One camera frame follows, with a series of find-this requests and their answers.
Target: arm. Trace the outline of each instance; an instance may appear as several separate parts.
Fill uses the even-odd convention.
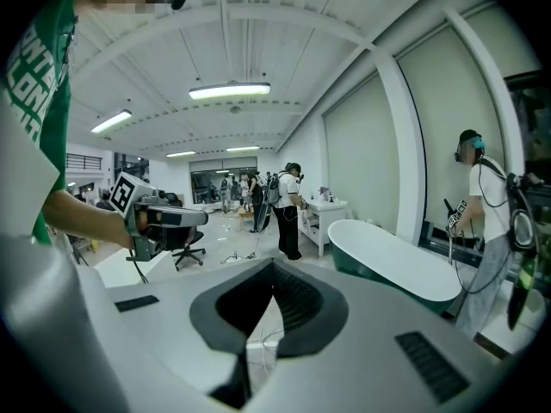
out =
[[[293,205],[302,209],[302,196],[297,193],[289,193],[289,199],[293,202]]]
[[[252,192],[255,190],[256,185],[257,185],[257,179],[253,179],[251,181],[251,189],[249,190],[249,196],[252,196]]]
[[[465,211],[461,215],[459,222],[455,225],[455,233],[458,234],[463,231],[474,216],[480,216],[481,214],[484,214],[484,209],[482,209],[480,196],[470,196]]]
[[[288,181],[287,191],[289,199],[293,202],[293,205],[302,209],[302,196],[299,195],[299,187],[296,184],[296,180],[294,178]]]
[[[42,212],[50,226],[67,234],[105,240],[128,249],[133,247],[120,214],[85,204],[66,191],[51,193]]]

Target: fluorescent light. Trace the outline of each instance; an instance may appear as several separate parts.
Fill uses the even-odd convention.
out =
[[[219,96],[267,95],[270,89],[268,83],[221,84],[191,89],[189,96],[194,100],[204,100]]]
[[[170,155],[166,155],[167,157],[178,157],[178,156],[191,156],[195,155],[194,151],[183,151],[182,153],[172,153]]]
[[[117,124],[119,124],[119,122],[127,120],[131,116],[132,116],[132,112],[130,110],[125,109],[122,112],[113,116],[112,118],[109,118],[108,120],[102,122],[99,126],[95,126],[94,128],[92,128],[92,133],[101,133],[112,126],[116,126]]]
[[[237,148],[228,148],[226,151],[249,151],[249,150],[258,150],[260,147],[237,147]]]

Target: white t-shirt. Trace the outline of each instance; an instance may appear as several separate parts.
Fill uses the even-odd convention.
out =
[[[299,184],[296,183],[296,177],[285,173],[279,176],[279,195],[281,199],[275,205],[276,208],[294,207],[294,203],[289,199],[289,193],[299,193]]]
[[[506,177],[501,166],[488,156],[484,156],[488,162],[491,162],[495,167]],[[488,243],[496,237],[503,236],[509,230],[509,203],[505,202],[499,208],[492,208],[507,200],[505,192],[505,181],[496,175],[492,169],[477,163],[469,175],[469,194],[472,196],[480,196],[482,209],[484,210],[484,240]]]

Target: white bathtub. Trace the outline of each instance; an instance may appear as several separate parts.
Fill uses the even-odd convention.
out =
[[[438,313],[461,291],[453,266],[375,225],[339,220],[328,234],[338,271],[396,287]]]

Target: green and white shirt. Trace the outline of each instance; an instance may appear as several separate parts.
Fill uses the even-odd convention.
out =
[[[65,58],[77,23],[74,0],[49,0],[20,38],[3,75],[10,108],[30,139],[59,170],[52,192],[65,188],[65,145],[71,88]],[[50,243],[42,214],[34,236]]]

